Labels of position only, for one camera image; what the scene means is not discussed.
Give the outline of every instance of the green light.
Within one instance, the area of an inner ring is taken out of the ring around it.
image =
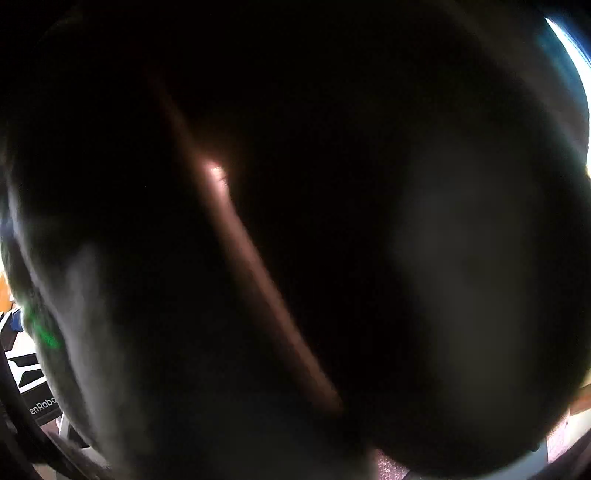
[[[61,347],[59,340],[37,320],[35,314],[31,310],[27,309],[25,314],[30,317],[31,327],[40,341],[45,343],[45,345],[51,349]]]

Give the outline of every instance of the pink surface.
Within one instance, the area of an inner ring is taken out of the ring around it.
[[[408,473],[408,468],[393,462],[381,450],[375,451],[375,461],[378,465],[379,480],[402,480]]]

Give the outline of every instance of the bright window light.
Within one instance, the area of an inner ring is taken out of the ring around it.
[[[587,109],[591,111],[591,64],[589,63],[589,59],[568,33],[552,22],[552,20],[546,18],[546,21],[562,45],[564,45],[566,53],[569,54],[570,59],[574,63],[574,67],[579,73],[581,83],[583,83],[583,89],[585,90],[585,95],[587,96]],[[589,147],[590,149],[587,150],[587,173],[591,176],[591,134],[589,136]]]

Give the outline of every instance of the orange object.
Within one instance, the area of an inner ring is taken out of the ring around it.
[[[10,300],[10,287],[6,280],[4,272],[0,273],[0,312],[7,312],[12,308]]]

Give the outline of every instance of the blue object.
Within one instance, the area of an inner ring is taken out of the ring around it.
[[[12,316],[10,318],[10,328],[13,332],[22,332],[21,309],[17,309],[12,312]]]

